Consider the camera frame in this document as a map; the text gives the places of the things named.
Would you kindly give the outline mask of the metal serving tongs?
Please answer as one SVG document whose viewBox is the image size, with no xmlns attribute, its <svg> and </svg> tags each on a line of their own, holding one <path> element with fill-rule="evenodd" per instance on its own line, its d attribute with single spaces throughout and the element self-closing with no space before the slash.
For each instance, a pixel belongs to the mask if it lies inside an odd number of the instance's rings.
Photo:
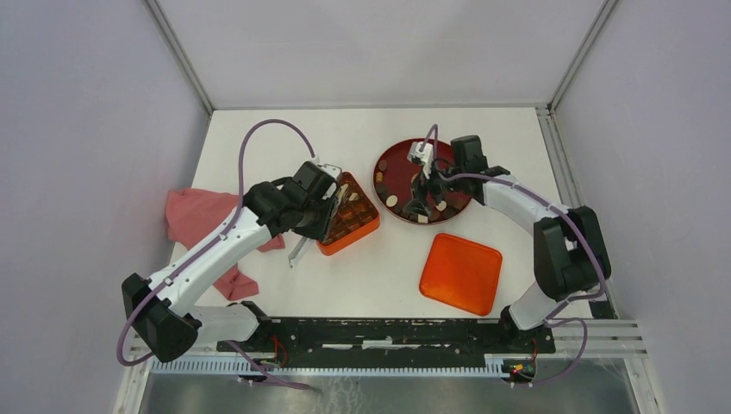
<svg viewBox="0 0 731 414">
<path fill-rule="evenodd" d="M 300 237 L 288 255 L 288 264 L 294 268 L 315 242 L 322 242 L 332 227 L 335 213 L 340 207 L 344 190 L 332 184 L 323 198 L 316 199 L 304 212 L 303 219 L 292 232 Z"/>
</svg>

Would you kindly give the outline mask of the orange chocolate box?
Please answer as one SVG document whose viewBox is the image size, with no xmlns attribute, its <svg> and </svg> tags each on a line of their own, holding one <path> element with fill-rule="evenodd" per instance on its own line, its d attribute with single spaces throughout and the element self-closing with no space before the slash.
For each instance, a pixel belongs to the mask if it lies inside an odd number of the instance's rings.
<svg viewBox="0 0 731 414">
<path fill-rule="evenodd" d="M 324 241 L 317 247 L 322 254 L 332 256 L 373 233 L 380 227 L 377 207 L 350 172 L 339 179 L 338 210 Z"/>
</svg>

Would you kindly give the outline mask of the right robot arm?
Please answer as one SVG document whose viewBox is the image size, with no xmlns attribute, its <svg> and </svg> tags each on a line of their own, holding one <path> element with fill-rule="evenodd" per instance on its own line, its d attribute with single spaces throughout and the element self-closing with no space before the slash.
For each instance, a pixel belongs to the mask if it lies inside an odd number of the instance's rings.
<svg viewBox="0 0 731 414">
<path fill-rule="evenodd" d="M 568 304 L 602 297 L 611 275 L 609 255 L 597 213 L 587 207 L 552 203 L 530 190 L 501 166 L 491 166 L 476 135 L 451 140 L 453 158 L 438 156 L 434 136 L 413 143 L 408 160 L 421 171 L 411 184 L 411 214 L 427 215 L 429 201 L 449 192 L 465 195 L 496 210 L 533 238 L 534 283 L 503 309 L 497 338 L 509 352 L 523 350 L 533 329 L 554 327 L 553 318 Z"/>
</svg>

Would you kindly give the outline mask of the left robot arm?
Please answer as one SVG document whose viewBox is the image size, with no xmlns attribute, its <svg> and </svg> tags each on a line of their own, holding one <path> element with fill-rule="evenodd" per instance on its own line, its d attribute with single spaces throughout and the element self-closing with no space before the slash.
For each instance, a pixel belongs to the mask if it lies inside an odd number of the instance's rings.
<svg viewBox="0 0 731 414">
<path fill-rule="evenodd" d="M 148 278 L 122 282 L 127 321 L 118 344 L 132 329 L 160 362 L 174 361 L 193 346 L 233 340 L 250 351 L 264 349 L 271 329 L 245 304 L 199 306 L 197 300 L 246 255 L 289 231 L 300 235 L 295 264 L 305 245 L 323 241 L 339 203 L 342 170 L 304 162 L 290 177 L 253 185 L 215 229 L 182 258 Z"/>
</svg>

